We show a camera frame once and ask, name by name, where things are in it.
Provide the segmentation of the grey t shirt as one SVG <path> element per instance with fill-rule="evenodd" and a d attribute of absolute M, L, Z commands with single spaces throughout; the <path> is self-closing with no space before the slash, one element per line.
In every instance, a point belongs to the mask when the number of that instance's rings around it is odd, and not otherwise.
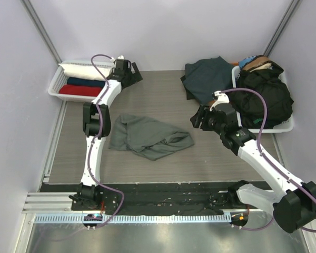
<path fill-rule="evenodd" d="M 115 120 L 109 148 L 156 161 L 193 145 L 184 129 L 148 116 L 122 113 Z"/>

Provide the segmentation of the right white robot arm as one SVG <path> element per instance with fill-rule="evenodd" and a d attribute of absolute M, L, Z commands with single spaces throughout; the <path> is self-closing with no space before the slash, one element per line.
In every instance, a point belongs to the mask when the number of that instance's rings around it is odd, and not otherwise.
<path fill-rule="evenodd" d="M 271 187 L 265 191 L 246 181 L 229 188 L 228 204 L 243 204 L 265 211 L 287 233 L 304 229 L 316 219 L 316 184 L 305 183 L 277 162 L 248 129 L 238 125 L 235 109 L 229 103 L 211 108 L 202 105 L 190 119 L 194 128 L 217 133 L 223 145 L 247 162 Z"/>

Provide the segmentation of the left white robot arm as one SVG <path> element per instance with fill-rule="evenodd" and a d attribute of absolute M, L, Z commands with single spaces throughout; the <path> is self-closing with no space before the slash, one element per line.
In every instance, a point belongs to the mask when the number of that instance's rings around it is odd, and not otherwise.
<path fill-rule="evenodd" d="M 111 132 L 110 107 L 123 89 L 143 80 L 135 62 L 116 59 L 105 86 L 92 102 L 83 105 L 86 135 L 84 172 L 77 192 L 70 195 L 72 210 L 96 210 L 102 205 L 100 167 L 106 138 Z"/>

